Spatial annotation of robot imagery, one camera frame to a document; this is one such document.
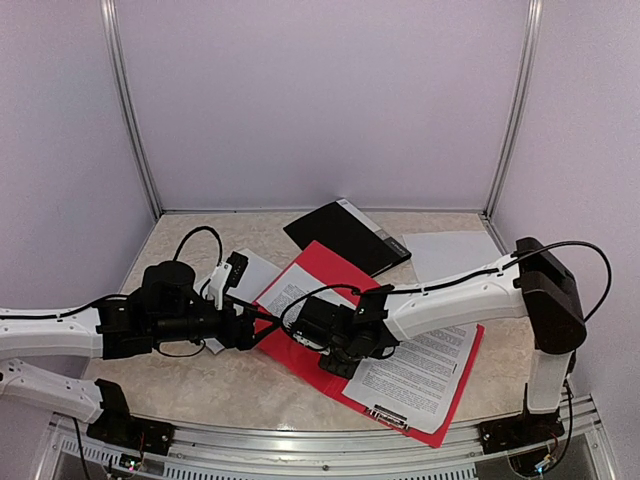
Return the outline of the red clip file folder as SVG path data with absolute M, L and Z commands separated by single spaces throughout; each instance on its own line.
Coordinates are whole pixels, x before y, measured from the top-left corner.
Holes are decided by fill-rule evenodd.
M 292 267 L 293 265 L 297 265 L 304 269 L 318 281 L 322 282 L 324 286 L 343 283 L 346 286 L 355 286 L 362 290 L 368 290 L 376 287 L 377 285 L 375 280 L 369 277 L 358 267 L 352 265 L 347 260 L 341 258 L 336 253 L 317 242 L 312 242 L 308 247 L 306 247 L 276 279 L 278 279 L 289 267 Z M 453 406 L 447 415 L 445 424 L 433 435 L 421 433 L 417 430 L 395 430 L 434 448 L 438 448 L 443 444 L 446 433 L 461 401 L 462 393 L 469 380 L 482 339 L 479 340 L 477 345 L 474 347 L 474 352 L 472 353 L 473 363 L 465 368 L 462 384 L 458 388 L 458 392 L 455 394 Z M 321 354 L 318 351 L 305 348 L 300 343 L 289 338 L 285 332 L 281 331 L 277 331 L 263 340 L 260 343 L 259 348 L 273 360 L 285 366 L 294 375 L 313 386 L 325 396 L 365 415 L 365 407 L 346 398 L 342 394 L 342 391 L 351 379 L 344 379 L 322 370 L 318 366 L 318 362 L 321 358 Z

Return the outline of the metal folder clip bottom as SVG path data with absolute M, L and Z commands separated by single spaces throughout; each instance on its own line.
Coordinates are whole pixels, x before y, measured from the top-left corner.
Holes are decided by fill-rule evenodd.
M 365 407 L 364 414 L 368 415 L 372 419 L 376 420 L 379 423 L 384 423 L 385 425 L 400 430 L 400 431 L 409 431 L 410 425 L 407 421 L 407 418 L 397 412 L 394 412 L 390 409 L 387 409 L 381 405 L 374 405 L 373 407 Z

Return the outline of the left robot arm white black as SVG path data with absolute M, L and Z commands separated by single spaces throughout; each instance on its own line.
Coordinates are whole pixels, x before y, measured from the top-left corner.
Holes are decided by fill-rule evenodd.
M 189 342 L 204 349 L 209 339 L 226 349 L 250 350 L 282 322 L 227 296 L 239 277 L 221 266 L 221 287 L 206 299 L 195 272 L 170 260 L 147 268 L 141 286 L 128 295 L 106 295 L 71 310 L 1 315 L 1 390 L 13 397 L 73 417 L 102 430 L 121 445 L 140 434 L 121 388 L 103 380 L 73 380 L 23 363 L 25 357 L 69 355 L 126 359 L 160 351 L 165 343 Z

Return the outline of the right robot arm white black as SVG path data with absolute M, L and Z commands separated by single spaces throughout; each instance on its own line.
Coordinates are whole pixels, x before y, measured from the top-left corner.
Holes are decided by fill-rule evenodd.
M 325 370 L 349 378 L 361 360 L 381 358 L 386 350 L 428 332 L 528 318 L 534 353 L 526 410 L 513 419 L 511 433 L 531 444 L 549 429 L 571 356 L 587 336 L 576 280 L 551 250 L 526 237 L 513 253 L 436 284 L 349 286 L 357 299 L 353 308 L 313 291 L 300 299 L 298 313 L 285 314 L 285 324 L 296 341 L 327 355 Z

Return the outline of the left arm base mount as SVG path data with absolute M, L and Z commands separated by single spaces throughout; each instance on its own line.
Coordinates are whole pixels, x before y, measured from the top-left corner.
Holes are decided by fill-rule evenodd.
M 168 422 L 107 409 L 88 425 L 86 434 L 110 445 L 167 456 L 175 430 L 176 427 Z

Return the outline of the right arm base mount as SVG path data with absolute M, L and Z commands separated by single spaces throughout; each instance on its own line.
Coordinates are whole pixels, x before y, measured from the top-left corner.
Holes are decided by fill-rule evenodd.
M 559 411 L 549 414 L 520 414 L 478 425 L 484 454 L 518 449 L 528 445 L 559 439 L 565 434 Z

